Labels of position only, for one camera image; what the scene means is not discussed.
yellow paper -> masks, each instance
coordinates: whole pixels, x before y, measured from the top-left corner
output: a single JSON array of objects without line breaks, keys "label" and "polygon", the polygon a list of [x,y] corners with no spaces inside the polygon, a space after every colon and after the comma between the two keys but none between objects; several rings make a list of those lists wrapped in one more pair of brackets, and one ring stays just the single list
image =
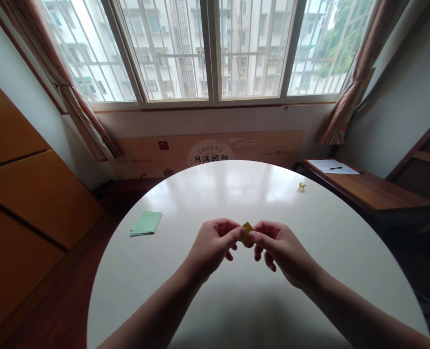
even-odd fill
[{"label": "yellow paper", "polygon": [[242,243],[245,247],[247,247],[252,242],[252,240],[250,240],[249,238],[249,232],[252,231],[253,228],[249,222],[244,223],[242,227],[244,228],[244,236],[242,238]]}]

poster board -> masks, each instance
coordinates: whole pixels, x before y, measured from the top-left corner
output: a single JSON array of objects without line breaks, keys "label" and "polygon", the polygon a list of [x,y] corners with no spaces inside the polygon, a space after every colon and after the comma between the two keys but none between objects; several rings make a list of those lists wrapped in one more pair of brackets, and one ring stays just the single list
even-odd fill
[{"label": "poster board", "polygon": [[121,138],[123,155],[110,162],[118,179],[168,177],[213,161],[253,160],[291,168],[304,130]]}]

tree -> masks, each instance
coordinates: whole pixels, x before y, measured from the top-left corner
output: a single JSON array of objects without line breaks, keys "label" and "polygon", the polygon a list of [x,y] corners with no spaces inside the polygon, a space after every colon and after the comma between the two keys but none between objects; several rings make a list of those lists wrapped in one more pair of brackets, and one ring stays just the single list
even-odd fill
[{"label": "tree", "polygon": [[349,15],[349,20],[352,21],[363,15],[368,9],[371,9],[373,1],[337,0],[334,24],[331,29],[327,29],[328,23],[324,23],[326,32],[317,53],[318,58],[335,57],[335,59],[324,62],[323,69],[321,70],[322,77],[328,76],[331,68],[333,68],[331,75],[349,71],[365,32],[367,16],[362,16],[362,19],[356,20],[347,27],[346,22]]}]

pink curtain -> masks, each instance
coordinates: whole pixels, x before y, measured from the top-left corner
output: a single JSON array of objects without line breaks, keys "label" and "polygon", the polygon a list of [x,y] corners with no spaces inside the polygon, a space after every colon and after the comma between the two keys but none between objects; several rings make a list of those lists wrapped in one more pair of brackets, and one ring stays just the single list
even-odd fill
[{"label": "pink curtain", "polygon": [[74,87],[43,20],[35,0],[0,0],[12,25],[56,86],[66,110],[84,138],[96,161],[113,160],[121,155],[88,103]]},{"label": "pink curtain", "polygon": [[362,89],[362,82],[372,69],[381,48],[388,37],[388,27],[395,13],[397,1],[376,0],[372,17],[362,44],[355,56],[355,68],[350,84],[334,105],[333,110],[321,125],[316,136],[318,144],[343,144],[347,126]]}]

stack of green paper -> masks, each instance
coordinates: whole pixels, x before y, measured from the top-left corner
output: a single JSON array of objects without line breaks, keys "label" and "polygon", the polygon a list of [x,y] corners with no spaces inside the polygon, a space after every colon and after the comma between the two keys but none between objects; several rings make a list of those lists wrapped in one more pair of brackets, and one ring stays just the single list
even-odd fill
[{"label": "stack of green paper", "polygon": [[131,236],[154,234],[160,222],[161,212],[144,211],[137,223],[131,228]]}]

